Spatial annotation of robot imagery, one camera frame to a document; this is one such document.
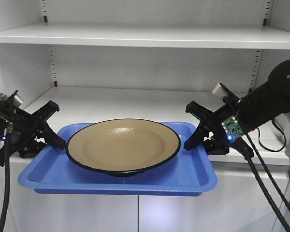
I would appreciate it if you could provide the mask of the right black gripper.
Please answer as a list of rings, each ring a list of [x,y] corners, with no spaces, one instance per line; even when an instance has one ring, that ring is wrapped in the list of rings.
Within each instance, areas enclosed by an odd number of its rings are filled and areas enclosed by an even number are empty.
[[[235,107],[232,106],[237,97],[224,97],[224,106],[215,112],[191,101],[185,109],[186,113],[192,114],[200,120],[195,132],[185,141],[184,149],[192,150],[203,144],[208,155],[226,155],[230,148],[235,149],[244,156],[246,160],[254,156],[253,149],[230,129],[227,129],[226,120],[235,116]]]

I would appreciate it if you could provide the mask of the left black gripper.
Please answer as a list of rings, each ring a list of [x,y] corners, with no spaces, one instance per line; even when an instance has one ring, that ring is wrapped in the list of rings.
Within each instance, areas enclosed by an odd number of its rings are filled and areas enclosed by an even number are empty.
[[[59,105],[49,101],[34,113],[0,101],[0,166],[3,167],[15,152],[23,159],[35,157],[47,144],[63,150],[66,141],[46,122]]]

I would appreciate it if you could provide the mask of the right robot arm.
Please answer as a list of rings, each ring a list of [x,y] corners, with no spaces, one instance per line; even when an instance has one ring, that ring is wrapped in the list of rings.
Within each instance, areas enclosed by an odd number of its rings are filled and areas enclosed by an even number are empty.
[[[245,159],[254,156],[252,148],[227,129],[226,120],[234,117],[245,133],[251,132],[282,113],[290,112],[290,59],[278,64],[267,82],[244,97],[237,97],[220,83],[212,91],[224,105],[215,112],[192,101],[186,112],[199,120],[196,131],[184,143],[187,151],[203,145],[208,155],[225,155],[233,148]]]

